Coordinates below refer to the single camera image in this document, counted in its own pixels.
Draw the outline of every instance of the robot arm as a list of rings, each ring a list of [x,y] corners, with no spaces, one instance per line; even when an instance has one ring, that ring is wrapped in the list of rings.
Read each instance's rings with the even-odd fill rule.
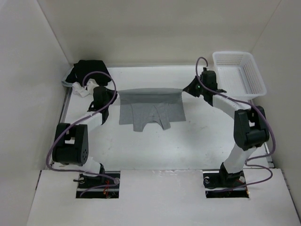
[[[201,76],[202,83],[215,92],[225,92],[217,88],[216,74],[204,68]],[[233,102],[225,97],[216,95],[200,85],[195,78],[183,91],[194,97],[202,95],[211,106],[216,107],[234,120],[235,145],[229,157],[221,164],[218,184],[219,187],[233,187],[233,182],[243,175],[243,166],[250,155],[269,139],[269,131],[258,113],[249,105]],[[264,109],[257,107],[265,116]]]
[[[94,87],[93,102],[91,103],[88,112],[81,118],[88,115],[92,117],[83,121],[84,124],[75,125],[72,127],[57,143],[52,151],[52,159],[54,161],[53,168],[64,170],[82,170],[95,174],[103,174],[104,167],[102,164],[89,157],[88,134],[96,127],[105,123],[109,116],[108,108],[100,113],[93,115],[98,109],[108,104],[113,97],[113,90],[102,86]],[[69,127],[69,123],[59,123],[56,127],[55,140],[58,136]]]

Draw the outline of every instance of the plastic basket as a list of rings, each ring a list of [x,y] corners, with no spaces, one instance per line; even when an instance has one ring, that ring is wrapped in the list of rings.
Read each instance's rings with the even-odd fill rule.
[[[219,89],[227,96],[251,100],[267,93],[252,54],[247,52],[214,52],[213,62]]]

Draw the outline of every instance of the black garment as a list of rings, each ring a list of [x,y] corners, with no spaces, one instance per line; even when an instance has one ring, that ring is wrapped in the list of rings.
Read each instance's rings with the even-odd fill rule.
[[[88,112],[96,112],[102,107],[104,107],[112,99],[113,95],[114,95],[114,91],[111,89],[107,89],[106,87],[103,86],[95,87],[93,89],[94,101],[91,102]],[[117,98],[117,92],[111,104],[115,102],[116,98]],[[103,124],[104,124],[109,117],[109,107],[102,110],[101,114],[103,115]]]
[[[66,82],[78,82],[82,86],[84,77],[94,71],[101,71],[110,75],[102,60],[80,60],[77,64],[74,64],[74,68],[66,78]],[[108,82],[111,81],[111,79],[104,74],[95,73],[86,78],[84,85],[87,84],[89,79],[95,79],[96,83],[100,86],[107,86]]]

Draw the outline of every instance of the black bracket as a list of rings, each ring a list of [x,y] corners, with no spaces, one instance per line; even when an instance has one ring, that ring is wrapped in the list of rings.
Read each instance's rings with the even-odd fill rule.
[[[257,106],[265,117],[264,109]],[[234,140],[244,151],[253,146],[260,147],[269,140],[269,130],[265,122],[253,109],[237,110],[234,114]]]
[[[114,91],[111,89],[107,89],[104,86],[95,87],[93,89],[93,101],[91,102],[88,111],[89,112],[98,111],[99,109],[101,109],[102,107],[104,107],[106,104],[109,103],[109,101],[112,99],[113,95],[114,95]],[[116,98],[117,98],[117,92],[116,92],[115,98],[111,104],[114,103]],[[101,114],[103,116],[103,124],[104,124],[105,121],[107,121],[107,119],[109,117],[109,107],[107,107],[106,109],[103,109],[101,111]]]
[[[207,68],[204,67],[203,72],[200,76],[200,80],[207,88],[218,93],[226,93],[225,90],[217,88],[216,73],[214,71],[208,71]],[[189,93],[194,97],[199,97],[200,95],[202,95],[204,97],[204,100],[211,106],[213,106],[213,96],[215,94],[204,89],[200,85],[196,77],[187,87],[183,89],[183,91]]]
[[[56,127],[55,140],[68,127],[68,123],[59,123]],[[74,144],[66,141],[74,139]],[[89,155],[88,126],[76,125],[72,127],[56,144],[52,151],[52,159],[63,165],[74,164],[82,166]]]

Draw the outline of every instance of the gray boxer briefs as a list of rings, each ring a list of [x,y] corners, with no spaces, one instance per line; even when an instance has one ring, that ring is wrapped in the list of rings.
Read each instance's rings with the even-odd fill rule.
[[[128,89],[118,93],[119,124],[133,124],[134,131],[142,132],[145,125],[150,122],[156,122],[166,130],[170,128],[170,122],[186,121],[182,89]]]

